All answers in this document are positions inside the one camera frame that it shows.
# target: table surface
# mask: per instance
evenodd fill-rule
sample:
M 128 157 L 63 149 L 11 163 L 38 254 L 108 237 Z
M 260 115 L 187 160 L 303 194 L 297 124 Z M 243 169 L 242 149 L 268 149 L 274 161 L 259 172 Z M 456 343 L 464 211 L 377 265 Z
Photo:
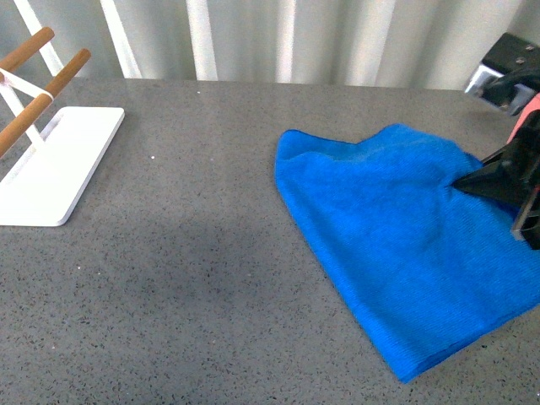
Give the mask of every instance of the table surface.
M 515 119 L 457 91 L 291 84 L 75 79 L 63 105 L 126 118 L 65 225 L 0 229 L 1 403 L 538 402 L 538 308 L 400 383 L 273 181 L 288 128 L 404 122 L 483 157 Z

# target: microfiber cloth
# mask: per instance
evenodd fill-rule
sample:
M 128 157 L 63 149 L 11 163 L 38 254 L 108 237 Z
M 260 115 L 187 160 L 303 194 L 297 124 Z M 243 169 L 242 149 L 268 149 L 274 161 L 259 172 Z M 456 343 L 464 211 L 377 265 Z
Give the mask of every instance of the microfiber cloth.
M 481 166 L 401 124 L 360 143 L 278 142 L 285 204 L 402 382 L 540 302 L 540 252 L 511 236 L 516 212 L 451 186 Z

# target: curtain fold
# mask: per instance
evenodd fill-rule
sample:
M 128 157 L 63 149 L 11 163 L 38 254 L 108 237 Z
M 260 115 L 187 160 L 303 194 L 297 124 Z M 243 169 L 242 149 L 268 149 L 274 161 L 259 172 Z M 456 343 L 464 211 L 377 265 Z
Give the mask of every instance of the curtain fold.
M 540 43 L 537 0 L 4 0 L 0 56 L 30 14 L 64 64 L 89 48 L 94 78 L 462 89 L 504 32 Z M 42 79 L 39 58 L 21 74 Z

